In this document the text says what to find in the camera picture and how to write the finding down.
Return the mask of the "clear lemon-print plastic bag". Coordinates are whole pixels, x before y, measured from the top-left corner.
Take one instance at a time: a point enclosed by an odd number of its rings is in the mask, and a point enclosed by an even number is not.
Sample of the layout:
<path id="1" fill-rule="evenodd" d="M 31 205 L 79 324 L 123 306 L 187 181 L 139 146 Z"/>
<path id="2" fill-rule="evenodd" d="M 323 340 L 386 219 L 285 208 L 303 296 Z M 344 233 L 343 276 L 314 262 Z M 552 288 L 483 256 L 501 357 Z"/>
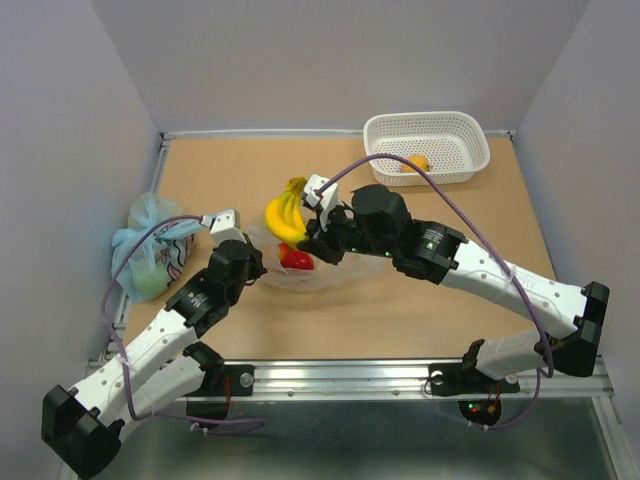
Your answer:
<path id="1" fill-rule="evenodd" d="M 245 231 L 263 254 L 262 263 L 267 273 L 262 280 L 273 287 L 299 292 L 318 291 L 375 277 L 386 267 L 384 258 L 352 253 L 347 253 L 338 265 L 327 264 L 277 240 L 260 219 L 252 221 Z"/>

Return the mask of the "red apple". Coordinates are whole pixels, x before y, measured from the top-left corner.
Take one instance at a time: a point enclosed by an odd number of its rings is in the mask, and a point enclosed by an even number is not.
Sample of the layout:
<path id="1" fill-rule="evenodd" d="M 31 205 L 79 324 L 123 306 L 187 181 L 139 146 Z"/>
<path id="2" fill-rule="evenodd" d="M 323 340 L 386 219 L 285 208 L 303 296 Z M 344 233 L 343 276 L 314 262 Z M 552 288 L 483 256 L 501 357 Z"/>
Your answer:
<path id="1" fill-rule="evenodd" d="M 312 271 L 315 268 L 310 254 L 291 248 L 286 243 L 279 244 L 279 262 L 284 269 Z"/>

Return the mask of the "yellow banana bunch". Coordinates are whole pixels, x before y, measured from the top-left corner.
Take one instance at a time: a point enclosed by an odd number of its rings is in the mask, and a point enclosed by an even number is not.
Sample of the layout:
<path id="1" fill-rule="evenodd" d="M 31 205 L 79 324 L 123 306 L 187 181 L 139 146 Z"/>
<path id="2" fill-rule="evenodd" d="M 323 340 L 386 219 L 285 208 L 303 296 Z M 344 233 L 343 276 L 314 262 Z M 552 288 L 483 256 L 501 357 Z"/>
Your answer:
<path id="1" fill-rule="evenodd" d="M 291 178 L 284 192 L 273 198 L 264 211 L 269 231 L 291 248 L 296 248 L 307 239 L 306 226 L 300 212 L 301 194 L 306 182 L 304 177 Z"/>

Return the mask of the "orange mango fruit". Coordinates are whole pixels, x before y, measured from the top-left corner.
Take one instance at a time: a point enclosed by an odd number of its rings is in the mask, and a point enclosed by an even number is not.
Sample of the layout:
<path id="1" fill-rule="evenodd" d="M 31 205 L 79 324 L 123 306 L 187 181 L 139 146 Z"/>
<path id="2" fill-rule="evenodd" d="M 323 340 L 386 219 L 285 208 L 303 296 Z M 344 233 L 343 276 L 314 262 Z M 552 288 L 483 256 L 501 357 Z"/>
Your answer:
<path id="1" fill-rule="evenodd" d="M 431 171 L 431 165 L 424 155 L 409 156 L 407 161 L 408 163 L 401 163 L 400 172 L 403 174 L 417 174 L 418 171 Z"/>

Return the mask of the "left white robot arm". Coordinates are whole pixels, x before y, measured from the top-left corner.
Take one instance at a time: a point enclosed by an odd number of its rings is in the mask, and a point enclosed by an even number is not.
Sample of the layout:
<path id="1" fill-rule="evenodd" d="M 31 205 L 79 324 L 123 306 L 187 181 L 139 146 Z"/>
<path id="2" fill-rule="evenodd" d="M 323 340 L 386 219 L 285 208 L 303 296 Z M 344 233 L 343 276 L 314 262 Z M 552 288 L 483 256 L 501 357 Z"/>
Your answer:
<path id="1" fill-rule="evenodd" d="M 222 241 L 123 352 L 42 403 L 41 438 L 81 479 L 92 479 L 119 453 L 133 422 L 197 390 L 215 392 L 223 361 L 201 337 L 224 319 L 242 290 L 265 270 L 245 234 Z"/>

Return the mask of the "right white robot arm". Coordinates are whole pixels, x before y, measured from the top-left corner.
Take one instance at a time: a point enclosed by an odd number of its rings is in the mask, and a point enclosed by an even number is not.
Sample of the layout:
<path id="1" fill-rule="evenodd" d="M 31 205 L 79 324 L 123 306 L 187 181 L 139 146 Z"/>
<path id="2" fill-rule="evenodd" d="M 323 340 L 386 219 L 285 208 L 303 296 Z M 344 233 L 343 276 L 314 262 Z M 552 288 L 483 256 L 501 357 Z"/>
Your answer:
<path id="1" fill-rule="evenodd" d="M 336 265 L 345 254 L 390 259 L 400 273 L 484 298 L 531 320 L 533 328 L 499 340 L 477 340 L 446 376 L 482 390 L 493 381 L 552 366 L 578 378 L 594 371 L 610 290 L 599 282 L 568 285 L 499 260 L 463 233 L 411 217 L 403 197 L 383 185 L 337 202 L 337 188 L 313 176 L 302 198 L 316 219 L 299 248 Z"/>

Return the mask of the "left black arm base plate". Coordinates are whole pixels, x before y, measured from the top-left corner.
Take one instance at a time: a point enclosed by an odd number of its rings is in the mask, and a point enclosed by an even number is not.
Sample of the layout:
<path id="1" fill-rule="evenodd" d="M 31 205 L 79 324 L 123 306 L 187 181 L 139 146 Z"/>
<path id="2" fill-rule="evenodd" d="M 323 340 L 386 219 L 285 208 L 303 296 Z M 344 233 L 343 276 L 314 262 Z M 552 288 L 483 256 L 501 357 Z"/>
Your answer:
<path id="1" fill-rule="evenodd" d="M 253 395 L 255 366 L 225 363 L 207 370 L 184 397 L 250 397 Z"/>

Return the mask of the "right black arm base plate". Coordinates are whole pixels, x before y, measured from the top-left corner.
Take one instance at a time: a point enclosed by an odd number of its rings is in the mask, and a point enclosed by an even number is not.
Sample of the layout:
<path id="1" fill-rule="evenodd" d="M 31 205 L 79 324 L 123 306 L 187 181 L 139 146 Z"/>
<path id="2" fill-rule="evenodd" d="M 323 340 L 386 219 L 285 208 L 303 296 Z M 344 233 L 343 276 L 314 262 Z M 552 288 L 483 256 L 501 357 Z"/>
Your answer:
<path id="1" fill-rule="evenodd" d="M 474 368 L 464 369 L 461 362 L 436 362 L 429 365 L 431 394 L 440 397 L 457 395 L 488 394 L 496 387 L 501 393 L 519 393 L 518 381 L 495 380 Z"/>

